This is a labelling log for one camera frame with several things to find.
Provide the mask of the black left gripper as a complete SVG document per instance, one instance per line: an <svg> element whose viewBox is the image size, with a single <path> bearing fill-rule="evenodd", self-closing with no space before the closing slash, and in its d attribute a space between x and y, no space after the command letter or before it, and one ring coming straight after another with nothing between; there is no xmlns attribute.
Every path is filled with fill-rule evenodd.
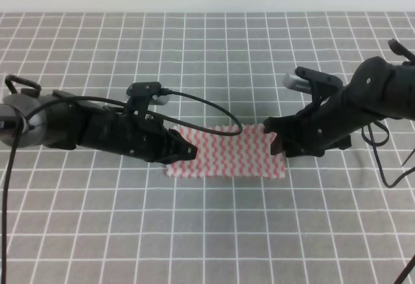
<svg viewBox="0 0 415 284"><path fill-rule="evenodd" d="M77 104L82 126L77 144L147 162L172 164L196 158L198 148L163 121L118 113L97 104Z"/></svg>

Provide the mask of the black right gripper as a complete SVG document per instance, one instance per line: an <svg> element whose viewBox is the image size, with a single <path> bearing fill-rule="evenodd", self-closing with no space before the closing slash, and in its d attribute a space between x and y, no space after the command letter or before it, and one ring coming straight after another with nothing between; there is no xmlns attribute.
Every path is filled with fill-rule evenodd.
<svg viewBox="0 0 415 284"><path fill-rule="evenodd" d="M270 154L285 153L288 158L321 157L337 148L343 139L363 126L363 110L344 97L331 97L317 109L295 116L269 117L264 120L264 133L292 134L291 142L276 136Z"/></svg>

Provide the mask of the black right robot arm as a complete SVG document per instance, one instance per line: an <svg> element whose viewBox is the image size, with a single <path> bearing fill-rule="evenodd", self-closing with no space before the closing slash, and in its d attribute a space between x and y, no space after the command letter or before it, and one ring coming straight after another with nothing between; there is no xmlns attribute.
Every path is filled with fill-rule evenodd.
<svg viewBox="0 0 415 284"><path fill-rule="evenodd" d="M386 118L414 120L414 54L395 39L388 45L406 61L392 65L379 56L369 58L347 85L305 67L288 75L285 87L310 94L312 102L295 115L264 121L264 132L276 134L270 153L322 157L327 150L350 148L351 134L369 124Z"/></svg>

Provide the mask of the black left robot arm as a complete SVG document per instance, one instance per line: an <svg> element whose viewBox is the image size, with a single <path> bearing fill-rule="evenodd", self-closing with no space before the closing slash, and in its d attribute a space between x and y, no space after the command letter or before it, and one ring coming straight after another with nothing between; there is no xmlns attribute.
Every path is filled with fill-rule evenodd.
<svg viewBox="0 0 415 284"><path fill-rule="evenodd" d="M7 75L5 85L10 94L1 104L1 142L8 146L81 146L162 164L196 158L196 146L148 112L163 93L159 82L131 84L127 102L60 90L42 95L39 84L16 75Z"/></svg>

